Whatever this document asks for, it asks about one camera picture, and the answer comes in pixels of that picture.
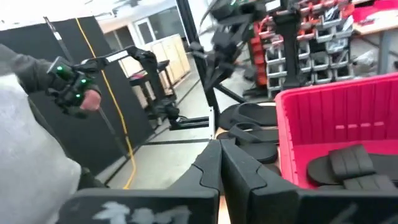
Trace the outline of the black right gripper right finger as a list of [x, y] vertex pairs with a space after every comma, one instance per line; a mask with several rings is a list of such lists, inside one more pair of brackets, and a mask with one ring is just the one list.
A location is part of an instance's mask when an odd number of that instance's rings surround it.
[[343, 189], [302, 189], [228, 140], [221, 178], [231, 223], [397, 223], [397, 190], [381, 175]]

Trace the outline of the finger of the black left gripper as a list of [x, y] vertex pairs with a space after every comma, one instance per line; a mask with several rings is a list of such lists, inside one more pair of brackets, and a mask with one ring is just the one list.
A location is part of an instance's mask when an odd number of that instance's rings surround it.
[[226, 67], [208, 66], [205, 73], [204, 90], [210, 90], [229, 77], [229, 69]]
[[238, 69], [238, 65], [218, 65], [211, 69], [211, 88], [214, 88], [222, 81], [230, 78], [234, 71]]

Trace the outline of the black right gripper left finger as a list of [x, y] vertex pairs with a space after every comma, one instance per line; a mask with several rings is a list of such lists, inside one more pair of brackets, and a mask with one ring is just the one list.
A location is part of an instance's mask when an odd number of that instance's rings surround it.
[[84, 189], [60, 209], [58, 224], [217, 224], [222, 147], [212, 140], [163, 190]]

